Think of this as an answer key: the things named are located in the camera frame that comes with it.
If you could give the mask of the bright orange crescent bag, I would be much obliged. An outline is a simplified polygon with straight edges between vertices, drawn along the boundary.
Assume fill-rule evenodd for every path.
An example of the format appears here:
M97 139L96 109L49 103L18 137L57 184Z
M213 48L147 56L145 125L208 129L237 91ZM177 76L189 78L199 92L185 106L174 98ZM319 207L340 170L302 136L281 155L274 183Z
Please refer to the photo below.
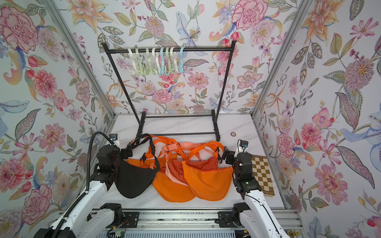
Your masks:
M188 186L171 181L162 172L156 174L153 186L159 195L168 202L184 203L195 198L195 195Z

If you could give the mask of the pink crescent bag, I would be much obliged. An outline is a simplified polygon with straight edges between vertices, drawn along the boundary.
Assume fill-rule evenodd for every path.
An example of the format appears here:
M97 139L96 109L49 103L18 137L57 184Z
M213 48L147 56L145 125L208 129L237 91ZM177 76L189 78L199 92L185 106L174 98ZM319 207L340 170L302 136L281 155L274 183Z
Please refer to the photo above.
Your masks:
M162 148L162 153L166 159L166 172L167 177L175 183L188 186L184 177L183 161L188 160L188 154L196 149L200 144L192 142L175 142L170 139L169 142Z

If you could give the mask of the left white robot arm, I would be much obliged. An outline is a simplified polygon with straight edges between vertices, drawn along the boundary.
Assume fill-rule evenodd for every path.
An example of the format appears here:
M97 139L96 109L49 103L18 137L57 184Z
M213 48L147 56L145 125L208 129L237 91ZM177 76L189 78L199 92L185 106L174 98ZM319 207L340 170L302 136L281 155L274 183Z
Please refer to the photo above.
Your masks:
M97 153L99 163L93 174L87 170L86 187L69 209L47 229L40 229L35 238L95 238L105 228L118 228L127 223L121 204L105 203L94 216L94 206L107 193L118 177L118 156L120 143L117 134L106 136L97 131L89 143L88 159L91 158L92 144L97 135L102 135L110 143Z

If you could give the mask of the dark orange crescent bag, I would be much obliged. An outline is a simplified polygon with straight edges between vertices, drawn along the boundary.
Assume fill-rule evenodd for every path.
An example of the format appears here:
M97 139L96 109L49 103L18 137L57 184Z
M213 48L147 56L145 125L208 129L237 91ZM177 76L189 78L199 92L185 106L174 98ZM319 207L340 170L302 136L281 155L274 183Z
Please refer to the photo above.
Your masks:
M153 139L153 145L155 147L155 152L153 152L153 149L151 146L148 146L148 151L143 154L142 159L134 159L129 158L125 161L129 163L130 165L136 166L138 168L145 168L145 169L155 169L155 158L157 157L159 165L160 165L160 172L166 172L167 168L167 162L170 159L177 160L179 154L178 150L178 143L176 140L167 138L164 136L152 136Z

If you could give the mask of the rust orange crescent bag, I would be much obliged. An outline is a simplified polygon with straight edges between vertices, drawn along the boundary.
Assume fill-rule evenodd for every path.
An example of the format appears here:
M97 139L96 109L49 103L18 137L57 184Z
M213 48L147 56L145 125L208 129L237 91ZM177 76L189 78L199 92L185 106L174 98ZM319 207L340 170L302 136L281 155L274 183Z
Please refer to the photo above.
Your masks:
M200 170L217 169L220 151L224 151L224 146L220 142L210 141L201 143L200 146L188 154L188 160L185 162L187 162L190 167Z

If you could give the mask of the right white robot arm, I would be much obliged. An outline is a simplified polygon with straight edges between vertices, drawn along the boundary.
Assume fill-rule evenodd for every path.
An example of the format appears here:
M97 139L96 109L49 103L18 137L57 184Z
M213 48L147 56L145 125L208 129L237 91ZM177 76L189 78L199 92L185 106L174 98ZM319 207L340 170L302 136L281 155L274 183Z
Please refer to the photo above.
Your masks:
M253 175L252 155L225 150L222 160L233 168L233 184L242 202L232 208L232 222L244 228L251 238L287 238L265 199L259 182Z

